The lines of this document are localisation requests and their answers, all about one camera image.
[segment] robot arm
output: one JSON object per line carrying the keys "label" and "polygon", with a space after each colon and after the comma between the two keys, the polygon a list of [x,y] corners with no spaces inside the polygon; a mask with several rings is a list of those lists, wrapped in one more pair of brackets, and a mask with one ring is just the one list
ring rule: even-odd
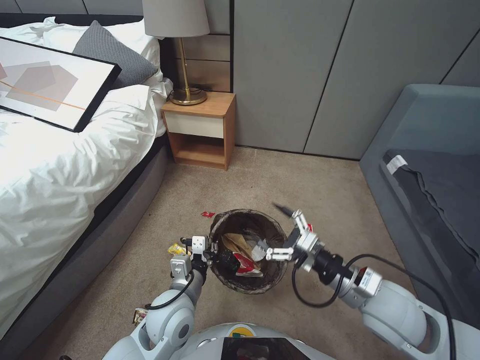
{"label": "robot arm", "polygon": [[[361,257],[371,257],[401,269],[399,266],[375,255],[360,255],[344,265],[342,257],[327,251],[317,234],[310,231],[300,210],[277,207],[292,217],[295,228],[288,238],[287,248],[270,248],[266,258],[296,260],[292,285],[304,304],[321,308],[331,304],[337,296],[361,312],[363,324],[374,334],[413,359],[475,359],[480,354],[479,330],[452,319],[449,326],[444,314],[417,300],[405,288],[384,280],[371,267],[358,268],[352,264]],[[336,295],[323,304],[312,304],[302,299],[295,285],[295,272],[299,268],[307,272],[315,270],[320,281],[335,289]],[[409,275],[432,289],[415,275]],[[417,347],[426,337],[427,323],[431,329],[429,349],[422,352]]]}
{"label": "robot arm", "polygon": [[147,306],[148,313],[135,330],[119,340],[103,360],[169,359],[190,337],[194,328],[195,306],[207,278],[207,239],[182,239],[191,246],[191,258],[170,260],[170,289]]}

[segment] brass lamp base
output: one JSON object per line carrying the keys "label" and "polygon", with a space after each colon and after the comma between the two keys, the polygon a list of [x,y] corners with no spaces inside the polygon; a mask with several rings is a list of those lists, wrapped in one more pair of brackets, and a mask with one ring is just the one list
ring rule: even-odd
{"label": "brass lamp base", "polygon": [[196,105],[205,100],[207,100],[207,93],[194,87],[175,89],[170,98],[170,101],[177,105]]}

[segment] yellow wrapper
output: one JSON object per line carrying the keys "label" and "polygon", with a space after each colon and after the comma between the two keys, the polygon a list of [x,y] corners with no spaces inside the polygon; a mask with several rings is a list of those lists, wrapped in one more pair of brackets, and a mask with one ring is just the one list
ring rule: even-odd
{"label": "yellow wrapper", "polygon": [[149,311],[147,309],[144,309],[143,307],[137,307],[135,309],[135,313],[133,314],[133,321],[132,324],[137,326],[142,322],[142,320],[147,316],[147,313]]}
{"label": "yellow wrapper", "polygon": [[187,255],[185,248],[178,245],[177,243],[174,243],[168,248],[168,253],[172,255]]}

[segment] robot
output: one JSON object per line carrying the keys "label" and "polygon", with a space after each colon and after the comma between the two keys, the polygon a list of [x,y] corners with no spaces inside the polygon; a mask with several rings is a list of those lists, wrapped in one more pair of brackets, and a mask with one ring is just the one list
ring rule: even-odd
{"label": "robot", "polygon": [[[293,290],[305,305],[324,308],[336,298],[341,299],[360,311],[363,324],[371,332],[412,359],[480,359],[480,330],[452,319],[445,301],[429,284],[375,255],[359,255],[344,264],[341,256],[330,253],[318,235],[310,231],[301,210],[276,206],[293,219],[295,227],[283,248],[267,250],[266,259],[294,262]],[[216,243],[209,245],[205,236],[183,238],[182,242],[191,246],[191,256],[177,255],[170,260],[170,289],[147,306],[146,317],[103,360],[332,359],[300,340],[249,323],[220,324],[192,334],[195,307],[217,248]],[[405,288],[384,280],[374,269],[353,265],[365,257],[394,266],[428,286],[439,296],[445,314],[417,300]],[[332,298],[321,304],[304,300],[295,284],[298,269],[317,272],[323,284],[335,289]],[[426,337],[427,323],[431,328],[430,345],[422,352],[417,347]]]}

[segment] table lamp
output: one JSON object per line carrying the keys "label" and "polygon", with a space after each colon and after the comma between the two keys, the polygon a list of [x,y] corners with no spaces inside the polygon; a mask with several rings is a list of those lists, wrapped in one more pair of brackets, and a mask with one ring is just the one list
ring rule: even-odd
{"label": "table lamp", "polygon": [[173,91],[171,102],[195,105],[207,99],[201,89],[190,88],[187,79],[184,42],[182,38],[210,33],[204,0],[142,0],[145,33],[153,37],[178,38],[185,88]]}

